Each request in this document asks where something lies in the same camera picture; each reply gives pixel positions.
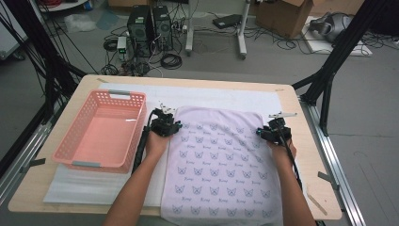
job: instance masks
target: hand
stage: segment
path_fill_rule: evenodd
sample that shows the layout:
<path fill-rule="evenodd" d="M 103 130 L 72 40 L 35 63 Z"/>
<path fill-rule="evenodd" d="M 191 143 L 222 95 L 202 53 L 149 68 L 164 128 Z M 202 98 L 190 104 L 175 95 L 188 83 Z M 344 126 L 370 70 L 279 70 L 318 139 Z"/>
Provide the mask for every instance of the hand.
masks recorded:
<path fill-rule="evenodd" d="M 149 137 L 146 143 L 146 157 L 154 156 L 156 158 L 161 158 L 164 151 L 167 149 L 170 137 L 161 137 L 150 131 Z"/>
<path fill-rule="evenodd" d="M 287 144 L 290 147 L 293 157 L 296 157 L 296 147 L 291 139 L 287 140 Z M 284 146 L 277 145 L 273 142 L 267 141 L 267 145 L 271 148 L 273 158 L 276 162 L 277 167 L 292 167 L 292 162 L 287 154 L 287 149 Z"/>

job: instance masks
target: person's left arm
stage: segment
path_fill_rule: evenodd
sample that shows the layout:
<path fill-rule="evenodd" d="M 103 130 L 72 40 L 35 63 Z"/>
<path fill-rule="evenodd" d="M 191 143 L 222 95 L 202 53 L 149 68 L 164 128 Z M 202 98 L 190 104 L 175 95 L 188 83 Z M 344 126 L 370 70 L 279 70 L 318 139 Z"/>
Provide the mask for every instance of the person's left arm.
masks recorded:
<path fill-rule="evenodd" d="M 109 209 L 103 225 L 136 225 L 152 173 L 169 140 L 170 137 L 160 137 L 150 132 L 146 144 L 146 157 L 123 186 Z"/>

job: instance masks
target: forearm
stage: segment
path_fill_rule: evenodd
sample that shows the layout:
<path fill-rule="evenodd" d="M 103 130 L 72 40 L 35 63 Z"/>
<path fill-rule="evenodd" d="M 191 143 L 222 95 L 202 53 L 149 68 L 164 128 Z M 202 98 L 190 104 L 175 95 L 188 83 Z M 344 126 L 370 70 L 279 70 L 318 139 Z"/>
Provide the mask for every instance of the forearm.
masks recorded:
<path fill-rule="evenodd" d="M 291 164 L 278 167 L 284 226 L 315 225 L 311 210 L 290 166 Z"/>
<path fill-rule="evenodd" d="M 158 157 L 146 157 L 126 182 L 108 211 L 104 225 L 135 225 Z"/>

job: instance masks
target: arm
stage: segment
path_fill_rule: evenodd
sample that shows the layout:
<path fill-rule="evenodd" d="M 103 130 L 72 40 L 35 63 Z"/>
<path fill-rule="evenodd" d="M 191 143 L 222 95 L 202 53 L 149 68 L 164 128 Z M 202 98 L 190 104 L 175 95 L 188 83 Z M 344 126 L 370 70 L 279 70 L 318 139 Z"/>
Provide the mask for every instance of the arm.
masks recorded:
<path fill-rule="evenodd" d="M 167 148 L 170 137 L 159 137 L 150 132 L 146 144 L 146 157 L 123 186 L 106 215 L 105 225 L 136 225 L 153 170 Z"/>
<path fill-rule="evenodd" d="M 288 140 L 293 156 L 296 155 L 296 148 L 291 140 Z M 296 181 L 293 164 L 291 163 L 285 147 L 267 142 L 272 149 L 273 158 L 276 162 L 281 186 L 282 217 L 284 226 L 309 226 L 315 225 L 311 209 L 306 203 L 302 190 Z"/>

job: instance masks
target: person's right arm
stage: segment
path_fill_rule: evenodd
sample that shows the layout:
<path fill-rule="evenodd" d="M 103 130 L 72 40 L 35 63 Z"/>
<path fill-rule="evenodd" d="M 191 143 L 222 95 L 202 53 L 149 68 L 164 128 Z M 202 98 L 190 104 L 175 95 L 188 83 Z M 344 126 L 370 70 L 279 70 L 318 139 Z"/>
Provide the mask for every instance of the person's right arm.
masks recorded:
<path fill-rule="evenodd" d="M 295 157 L 296 148 L 294 144 L 291 140 L 288 140 L 287 143 Z M 267 144 L 272 149 L 273 158 L 279 174 L 284 226 L 315 225 L 311 209 L 306 203 L 302 190 L 296 181 L 293 172 L 293 164 L 288 157 L 285 147 L 276 145 L 272 142 L 267 142 Z"/>

